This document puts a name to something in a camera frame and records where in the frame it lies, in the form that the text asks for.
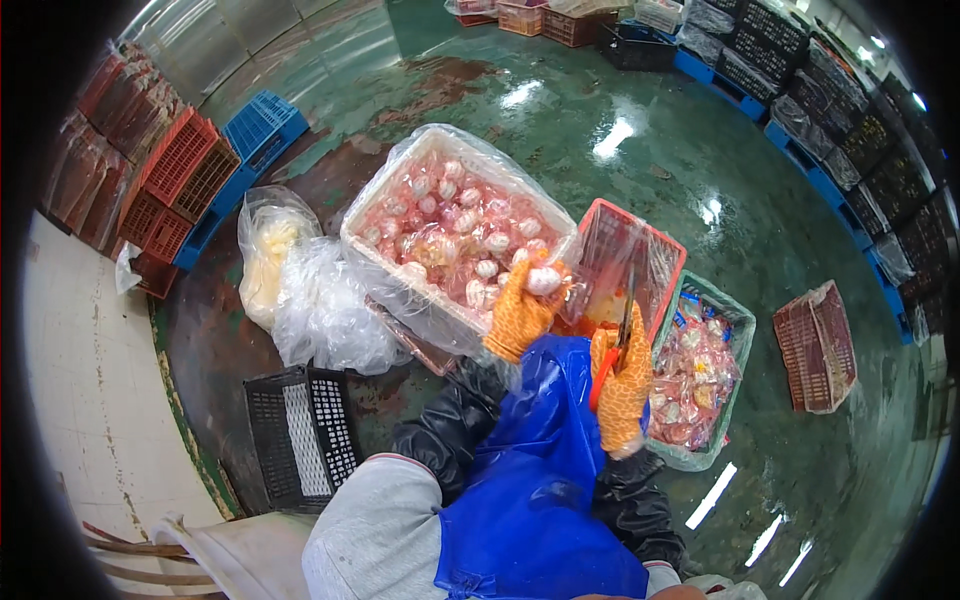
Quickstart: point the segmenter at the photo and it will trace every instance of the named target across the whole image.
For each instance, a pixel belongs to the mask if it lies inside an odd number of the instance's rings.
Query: black sleeve
[[[418,419],[394,427],[394,452],[433,471],[449,506],[463,491],[474,450],[493,431],[507,391],[494,368],[468,358],[446,379]]]
[[[642,448],[622,461],[608,460],[593,489],[593,515],[642,562],[667,561],[688,568],[686,544],[671,525],[670,504],[652,478],[663,459]]]

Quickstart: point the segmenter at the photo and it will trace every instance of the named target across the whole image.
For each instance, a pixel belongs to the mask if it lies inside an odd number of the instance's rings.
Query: green epoxy floor
[[[618,72],[592,48],[464,29],[438,3],[413,0],[333,4],[254,57],[202,112],[222,126],[263,88],[311,124],[264,181],[297,191],[326,231],[339,228],[394,143],[446,122],[512,156],[574,219],[603,197],[684,244],[685,267],[753,310],[757,331],[730,443],[706,472],[660,477],[675,527],[705,572],[755,581],[772,600],[869,593],[921,507],[936,454],[937,440],[915,422],[932,394],[929,352],[900,345],[846,230],[745,115],[682,75]],[[615,152],[595,152],[618,121],[633,134]],[[653,165],[671,177],[657,177]],[[242,314],[235,236],[228,219],[157,316],[190,426],[256,512],[262,499],[236,404],[242,379],[277,370],[279,360]],[[771,316],[828,279],[846,304],[859,383],[833,415],[796,414]],[[352,379],[365,453],[388,447],[393,423],[414,416],[439,385],[416,363]],[[736,475],[702,524],[687,529],[727,463]],[[748,568],[757,538],[780,515]],[[781,588],[805,541],[812,550]]]

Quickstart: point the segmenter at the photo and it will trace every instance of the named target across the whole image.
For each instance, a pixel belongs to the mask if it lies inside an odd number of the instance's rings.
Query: scissors
[[[597,376],[593,378],[593,387],[590,388],[590,410],[597,412],[597,406],[600,403],[600,391],[603,390],[604,380],[607,379],[607,373],[610,369],[613,372],[623,370],[627,362],[627,346],[630,344],[630,337],[634,333],[634,297],[636,294],[636,261],[630,261],[630,271],[627,272],[627,293],[624,295],[626,302],[623,308],[623,321],[616,333],[616,342],[613,348],[607,350],[604,354],[600,368],[597,370]]]

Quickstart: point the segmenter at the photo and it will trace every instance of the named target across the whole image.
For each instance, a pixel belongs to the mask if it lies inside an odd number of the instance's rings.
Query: person
[[[678,576],[684,541],[652,482],[663,461],[636,451],[651,370],[639,310],[595,417],[587,398],[615,332],[546,334],[563,295],[524,291],[530,268],[512,271],[484,339],[520,383],[508,393],[497,365],[463,359],[395,428],[394,451],[360,465],[317,519],[302,555],[313,600],[705,598]]]

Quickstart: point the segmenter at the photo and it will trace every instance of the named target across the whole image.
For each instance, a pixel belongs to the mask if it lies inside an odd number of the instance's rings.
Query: orange glove
[[[596,379],[607,350],[616,344],[615,329],[597,329],[590,341],[590,374]],[[626,458],[643,445],[640,417],[653,382],[650,343],[643,332],[640,309],[634,302],[634,328],[623,370],[607,372],[597,405],[600,447],[616,460]]]
[[[561,286],[549,296],[534,296],[524,288],[527,275],[533,268],[530,259],[518,262],[510,272],[503,292],[493,306],[493,325],[483,345],[500,358],[518,364],[520,355],[537,338],[546,333],[553,318],[564,304],[566,287]],[[561,262],[554,268],[563,271]]]

